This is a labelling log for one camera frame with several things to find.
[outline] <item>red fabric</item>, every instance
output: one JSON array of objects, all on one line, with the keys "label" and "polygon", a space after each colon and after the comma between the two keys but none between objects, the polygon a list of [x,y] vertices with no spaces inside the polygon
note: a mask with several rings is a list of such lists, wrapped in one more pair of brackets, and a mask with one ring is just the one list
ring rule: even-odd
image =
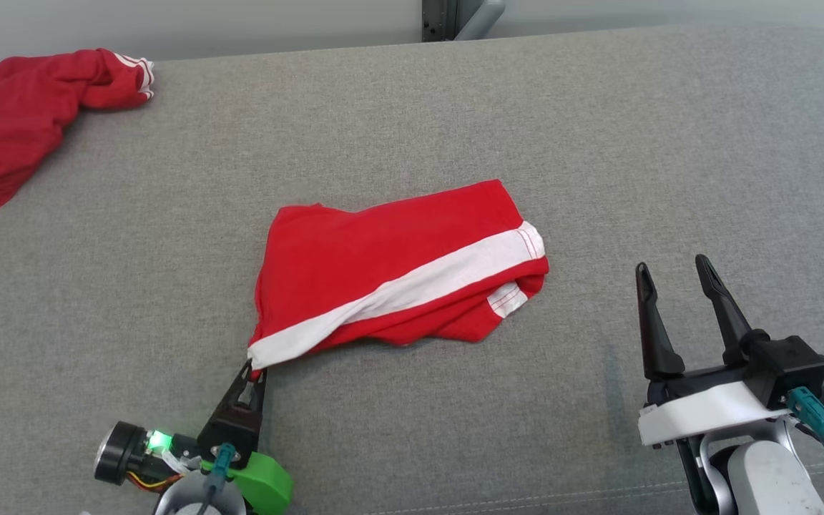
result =
[{"label": "red fabric", "polygon": [[0,207],[62,143],[62,128],[79,107],[144,104],[151,94],[140,89],[150,73],[106,49],[0,62]]},{"label": "red fabric", "polygon": [[[260,322],[252,342],[360,299],[386,281],[517,229],[523,222],[499,180],[362,212],[322,205],[282,208],[269,228],[265,262],[256,283]],[[541,244],[526,237],[523,241]],[[535,253],[536,246],[531,248]],[[549,261],[540,255],[429,303],[346,323],[312,350],[363,336],[393,345],[408,345],[429,335],[476,342],[501,322],[486,301],[490,294],[516,281],[531,297],[542,288],[548,272]]]}]

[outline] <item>green mount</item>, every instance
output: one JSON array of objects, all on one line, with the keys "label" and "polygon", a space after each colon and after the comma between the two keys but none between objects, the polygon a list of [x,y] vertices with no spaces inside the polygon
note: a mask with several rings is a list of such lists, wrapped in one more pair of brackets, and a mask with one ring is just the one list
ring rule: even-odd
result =
[{"label": "green mount", "polygon": [[[212,470],[212,462],[202,460],[202,468]],[[282,515],[291,503],[294,481],[278,462],[261,453],[252,453],[244,469],[228,469],[228,477],[241,490],[256,515]]]}]

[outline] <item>robotic claw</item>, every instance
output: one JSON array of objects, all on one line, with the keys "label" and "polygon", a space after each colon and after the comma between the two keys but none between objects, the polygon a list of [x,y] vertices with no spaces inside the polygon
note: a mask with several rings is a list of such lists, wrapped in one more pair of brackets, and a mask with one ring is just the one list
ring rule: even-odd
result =
[{"label": "robotic claw", "polygon": [[[687,372],[657,310],[644,263],[635,270],[647,404],[645,446],[675,443],[692,504],[702,515],[824,514],[789,429],[824,445],[824,355],[799,336],[752,329],[705,255],[695,265],[723,336],[723,366]],[[714,443],[748,437],[710,452]]]},{"label": "robotic claw", "polygon": [[94,477],[160,494],[152,515],[281,515],[293,482],[255,452],[266,372],[251,375],[247,362],[197,438],[119,421],[101,443]]}]

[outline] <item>couch cushion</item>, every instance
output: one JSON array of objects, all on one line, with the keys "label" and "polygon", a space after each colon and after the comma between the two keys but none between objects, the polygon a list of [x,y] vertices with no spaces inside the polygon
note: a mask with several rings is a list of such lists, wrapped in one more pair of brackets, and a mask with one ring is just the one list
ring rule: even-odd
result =
[{"label": "couch cushion", "polygon": [[[687,513],[641,447],[634,265],[689,368],[712,258],[753,325],[824,353],[824,31],[673,26],[157,68],[0,209],[0,513],[147,513],[92,478],[117,420],[196,434],[245,359],[265,231],[501,178],[545,289],[483,343],[375,342],[270,372],[293,513]],[[824,452],[797,439],[824,495]]]}]

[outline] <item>white stripe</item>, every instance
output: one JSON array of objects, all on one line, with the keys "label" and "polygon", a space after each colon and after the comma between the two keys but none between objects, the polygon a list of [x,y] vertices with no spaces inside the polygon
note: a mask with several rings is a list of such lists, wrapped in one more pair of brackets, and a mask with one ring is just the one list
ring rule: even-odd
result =
[{"label": "white stripe", "polygon": [[142,69],[142,83],[138,87],[138,92],[144,92],[146,98],[153,97],[154,94],[148,86],[155,81],[154,72],[152,71],[155,63],[148,61],[148,59],[133,59],[129,56],[118,54],[116,52],[112,52],[112,54],[117,56],[117,61],[127,65],[129,68],[138,67]]},{"label": "white stripe", "polygon": [[526,301],[526,293],[520,290],[517,283],[507,283],[488,296],[488,305],[501,318],[507,318],[509,314],[516,312]]},{"label": "white stripe", "polygon": [[[529,222],[523,222],[520,228],[491,235],[442,255],[396,280],[386,281],[360,299],[261,338],[250,345],[247,357],[252,359],[254,371],[297,358],[344,323],[421,306],[545,254],[539,232]],[[508,285],[501,289],[507,287],[508,293],[513,293],[514,290]],[[504,317],[523,305],[526,296],[519,288],[516,291],[514,299],[495,310],[495,313]]]}]

